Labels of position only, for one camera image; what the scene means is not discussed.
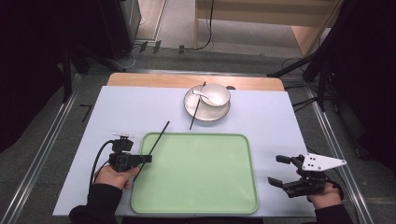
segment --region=metal frame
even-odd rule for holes
[[[221,73],[221,72],[202,72],[202,71],[178,71],[178,70],[150,70],[150,69],[135,69],[128,71],[128,73],[147,73],[147,74],[178,74],[178,75],[193,75],[193,76],[225,76],[225,77],[267,77],[266,74],[258,73]]]
[[[30,193],[32,192],[32,189],[38,179],[38,176],[40,175],[44,163],[46,162],[47,157],[52,150],[52,146],[58,136],[58,133],[62,129],[62,126],[64,125],[64,121],[67,118],[70,108],[72,107],[76,99],[76,95],[82,83],[82,79],[83,77],[81,75],[76,74],[73,81],[73,87],[75,88],[71,96],[65,103],[61,105],[55,120],[52,122],[49,131],[47,132],[47,135],[40,146],[40,149],[38,150],[35,158],[32,161],[32,164],[26,172],[25,177],[15,191],[14,197],[12,198],[12,201],[9,204],[8,209],[5,212],[3,219],[0,223],[17,223],[17,219],[21,213],[21,210],[24,207]]]
[[[306,90],[309,97],[316,96],[316,94],[310,88],[306,88]],[[336,159],[344,160],[345,157],[343,151],[338,144],[334,132],[332,131],[332,126],[330,125],[326,112],[322,112],[319,105],[316,102],[313,103],[313,107],[317,115],[319,124],[329,144],[329,148],[332,155]],[[346,187],[348,188],[349,197],[358,212],[358,218],[360,220],[360,223],[367,223],[367,224],[375,223],[367,207],[366,201],[364,200],[364,197],[361,194],[361,190],[355,178],[353,177],[352,172],[349,169],[349,166],[345,165],[338,169],[341,171],[340,173],[342,174],[344,180],[346,181]]]

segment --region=wooden table edge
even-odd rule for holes
[[[143,74],[114,73],[107,86],[134,86],[156,88],[192,88],[206,83],[232,86],[240,91],[284,91],[283,83],[276,77],[236,77],[199,74]]]

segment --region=hand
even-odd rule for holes
[[[108,184],[118,189],[128,189],[131,187],[130,178],[137,175],[139,168],[135,167],[125,172],[118,173],[110,165],[104,166],[98,176],[95,184]]]
[[[331,183],[326,183],[323,192],[309,195],[308,198],[315,209],[341,204],[340,192],[338,189],[333,188]]]

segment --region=saucer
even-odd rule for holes
[[[191,116],[194,116],[198,101],[201,98],[199,95],[192,93],[192,91],[200,91],[202,87],[203,85],[193,87],[184,96],[184,107]],[[230,107],[230,101],[222,106],[212,106],[206,104],[201,100],[195,118],[203,121],[213,121],[221,119],[228,113]]]

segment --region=light green tray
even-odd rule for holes
[[[159,133],[148,133],[149,154]],[[242,134],[164,133],[134,183],[132,208],[150,214],[250,214],[258,207]]]

